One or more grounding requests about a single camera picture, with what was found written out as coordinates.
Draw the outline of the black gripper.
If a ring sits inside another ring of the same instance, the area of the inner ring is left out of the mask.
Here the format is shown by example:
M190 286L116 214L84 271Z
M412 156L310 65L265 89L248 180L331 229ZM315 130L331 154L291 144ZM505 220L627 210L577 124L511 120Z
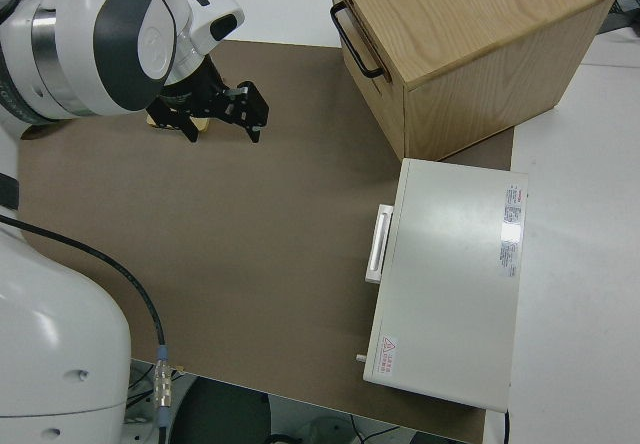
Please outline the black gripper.
M185 79L162 89L161 101L173 111L172 126L195 143L199 129L209 127L210 101L219 93L223 97L222 119L242 127L253 143L258 143L262 129L267 125L269 106L251 81L225 90L225 83L211 58L205 58L199 67Z

